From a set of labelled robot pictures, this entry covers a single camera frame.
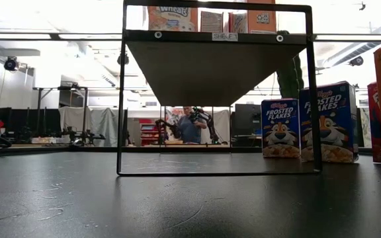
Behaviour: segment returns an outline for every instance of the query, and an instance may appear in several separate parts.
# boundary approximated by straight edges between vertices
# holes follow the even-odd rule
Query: metal shelf frame
[[[211,33],[205,32],[166,32],[163,31],[164,42],[204,42],[210,44],[268,44],[268,45],[303,45],[307,49],[308,61],[308,82],[310,91],[311,117],[319,118],[317,102],[316,69],[314,58],[314,40],[312,8],[307,5],[275,5],[258,3],[228,3],[228,2],[200,2],[200,1],[167,1],[167,0],[124,0],[123,2],[123,25],[122,25],[122,45],[120,53],[120,92],[119,92],[119,122],[118,122],[118,153],[117,153],[117,174],[120,177],[236,177],[236,176],[265,176],[265,175],[306,175],[319,174],[322,171],[321,147],[319,136],[319,121],[312,120],[314,170],[312,172],[239,172],[239,173],[123,173],[122,172],[122,133],[121,113],[123,112],[124,100],[124,73],[126,63],[126,44],[128,42],[160,41],[154,37],[154,31],[127,30],[127,9],[128,6],[154,6],[154,7],[190,7],[207,9],[234,9],[248,11],[286,11],[305,13],[306,34],[286,35],[284,40],[278,42],[276,34],[238,34],[237,42],[217,42],[212,41]]]
[[[42,102],[42,99],[48,94],[50,93],[51,91],[53,90],[58,90],[58,91],[71,91],[71,90],[76,90],[76,91],[80,91],[80,90],[84,90],[85,91],[85,95],[83,97],[83,126],[82,126],[82,132],[86,132],[86,113],[87,113],[87,109],[88,109],[88,106],[87,106],[87,100],[89,98],[89,88],[88,87],[72,87],[72,88],[66,88],[66,87],[34,87],[33,90],[37,90],[38,91],[38,108],[37,108],[37,111],[38,111],[38,121],[37,121],[37,125],[36,125],[36,133],[39,135],[39,121],[40,121],[40,103]],[[82,140],[85,141],[86,139],[86,135],[84,133],[82,133]]]

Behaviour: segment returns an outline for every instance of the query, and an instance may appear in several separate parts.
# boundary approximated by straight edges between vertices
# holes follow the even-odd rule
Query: wall
[[[38,92],[33,91],[32,86],[32,76],[5,71],[0,63],[0,107],[36,108]]]

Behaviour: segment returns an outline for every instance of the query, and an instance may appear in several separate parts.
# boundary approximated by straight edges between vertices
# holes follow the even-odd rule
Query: cereal bowl image
[[[263,157],[266,158],[299,158],[299,148],[292,145],[270,145],[263,149]]]
[[[301,150],[303,161],[313,161],[314,151],[312,146]],[[321,158],[325,162],[352,163],[353,152],[335,145],[321,145]]]

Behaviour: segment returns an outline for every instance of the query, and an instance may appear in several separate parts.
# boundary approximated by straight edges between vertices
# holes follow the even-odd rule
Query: red cereal box
[[[373,162],[381,163],[381,119],[377,83],[369,84],[367,89]]]

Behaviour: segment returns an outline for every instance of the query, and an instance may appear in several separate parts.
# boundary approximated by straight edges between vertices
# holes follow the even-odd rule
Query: blue shirt
[[[189,120],[189,116],[182,116],[177,125],[182,133],[183,143],[201,143],[201,128],[195,126]]]

